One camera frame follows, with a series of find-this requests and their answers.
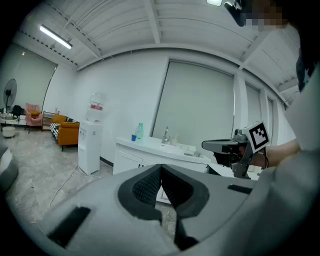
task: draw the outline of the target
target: white wall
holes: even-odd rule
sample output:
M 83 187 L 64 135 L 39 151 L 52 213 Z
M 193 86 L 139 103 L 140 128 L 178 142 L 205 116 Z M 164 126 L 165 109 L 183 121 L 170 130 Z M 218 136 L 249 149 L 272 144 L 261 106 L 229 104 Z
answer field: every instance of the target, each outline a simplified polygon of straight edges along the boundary
M 233 131 L 248 125 L 248 94 L 244 74 L 238 71 L 233 78 L 234 87 L 234 121 Z
M 276 106 L 273 105 L 273 108 L 274 107 L 276 107 L 276 112 L 273 110 L 273 114 L 279 115 L 279 122 L 273 125 L 274 128 L 275 126 L 277 128 L 276 131 L 273 130 L 273 134 L 278 133 L 277 145 L 281 145 L 294 140 L 296 136 L 285 117 L 285 109 L 283 104 L 278 103 Z
M 43 110 L 54 113 L 57 108 L 61 115 L 69 115 L 69 107 L 74 93 L 76 71 L 66 64 L 59 64 L 52 76 L 46 96 Z
M 69 115 L 81 121 L 93 92 L 107 97 L 101 156 L 114 162 L 115 137 L 130 138 L 139 123 L 150 135 L 167 72 L 168 57 L 152 53 L 123 54 L 78 73 Z

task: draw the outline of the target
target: window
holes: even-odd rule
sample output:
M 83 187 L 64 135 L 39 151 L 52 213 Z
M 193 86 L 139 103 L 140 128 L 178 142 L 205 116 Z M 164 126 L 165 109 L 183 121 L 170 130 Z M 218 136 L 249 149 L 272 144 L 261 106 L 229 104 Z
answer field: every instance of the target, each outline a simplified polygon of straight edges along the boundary
M 10 79 L 15 79 L 17 93 L 11 107 L 19 105 L 24 109 L 26 103 L 30 103 L 42 109 L 56 67 L 56 64 L 12 43 L 0 63 L 0 93 L 3 94 Z M 4 106 L 1 99 L 0 108 Z
M 268 125 L 267 131 L 270 137 L 270 141 L 272 141 L 274 113 L 273 113 L 273 102 L 270 99 L 268 99 L 268 108 L 269 108 L 269 125 Z
M 204 150 L 205 140 L 229 139 L 234 119 L 234 79 L 189 63 L 170 62 L 155 120 L 153 137 L 178 136 L 178 143 Z
M 248 98 L 248 125 L 261 120 L 260 92 L 251 85 L 246 84 Z

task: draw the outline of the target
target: fluorescent light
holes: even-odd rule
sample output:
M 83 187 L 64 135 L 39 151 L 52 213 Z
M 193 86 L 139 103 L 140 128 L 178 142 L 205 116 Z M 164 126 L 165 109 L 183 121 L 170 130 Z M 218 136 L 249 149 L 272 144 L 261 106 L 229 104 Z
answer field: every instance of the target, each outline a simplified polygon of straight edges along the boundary
M 222 0 L 206 0 L 206 2 L 214 6 L 221 6 L 222 4 Z
M 55 32 L 53 32 L 51 29 L 47 28 L 45 25 L 40 26 L 40 30 L 47 34 L 49 37 L 53 38 L 63 46 L 67 47 L 68 49 L 71 49 L 72 44 L 68 43 L 66 40 L 64 40 L 61 36 L 57 35 Z

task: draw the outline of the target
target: black chair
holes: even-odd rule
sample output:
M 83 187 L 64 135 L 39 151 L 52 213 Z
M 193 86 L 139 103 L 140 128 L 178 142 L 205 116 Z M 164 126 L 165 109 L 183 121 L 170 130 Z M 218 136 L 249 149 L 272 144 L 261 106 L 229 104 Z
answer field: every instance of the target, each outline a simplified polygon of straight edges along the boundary
M 20 122 L 20 116 L 22 114 L 23 109 L 19 105 L 15 105 L 11 111 L 13 116 L 16 116 L 18 119 L 18 123 Z

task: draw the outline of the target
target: plastic bottle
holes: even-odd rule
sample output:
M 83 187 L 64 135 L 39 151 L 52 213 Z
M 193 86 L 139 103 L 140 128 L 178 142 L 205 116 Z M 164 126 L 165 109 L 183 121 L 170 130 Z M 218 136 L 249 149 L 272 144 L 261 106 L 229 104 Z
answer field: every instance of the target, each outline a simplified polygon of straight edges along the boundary
M 177 144 L 178 144 L 178 136 L 179 136 L 179 134 L 176 133 L 174 138 L 171 140 L 171 146 L 174 146 L 174 147 L 177 146 Z
M 135 129 L 135 135 L 138 139 L 142 139 L 144 136 L 144 124 L 142 122 L 139 123 L 138 127 Z

